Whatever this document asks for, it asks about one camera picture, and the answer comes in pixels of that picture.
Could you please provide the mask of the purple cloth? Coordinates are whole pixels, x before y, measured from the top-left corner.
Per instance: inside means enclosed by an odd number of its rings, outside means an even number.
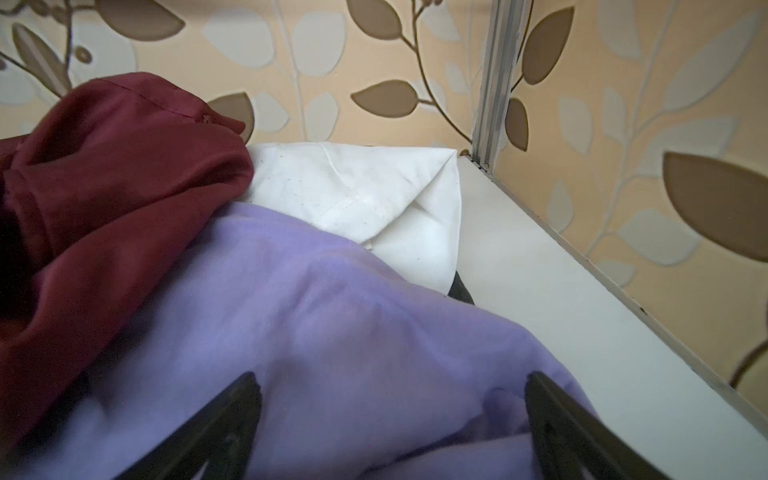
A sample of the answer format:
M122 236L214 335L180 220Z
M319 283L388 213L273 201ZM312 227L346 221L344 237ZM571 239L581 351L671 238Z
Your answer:
M263 398L251 479L536 479L534 371L587 402L522 326L412 284L352 241L234 203L8 475L113 478L251 372Z

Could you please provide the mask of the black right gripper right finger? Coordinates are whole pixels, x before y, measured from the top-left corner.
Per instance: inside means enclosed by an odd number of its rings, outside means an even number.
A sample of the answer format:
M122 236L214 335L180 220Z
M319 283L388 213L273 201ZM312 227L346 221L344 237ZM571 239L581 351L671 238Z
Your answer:
M545 479L667 478L544 373L528 376L525 401Z

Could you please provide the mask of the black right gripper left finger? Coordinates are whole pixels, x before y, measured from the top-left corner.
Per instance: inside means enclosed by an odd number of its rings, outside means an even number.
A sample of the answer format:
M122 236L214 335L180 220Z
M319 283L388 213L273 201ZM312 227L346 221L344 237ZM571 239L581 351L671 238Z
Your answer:
M261 410L255 374L246 372L118 477L243 479Z

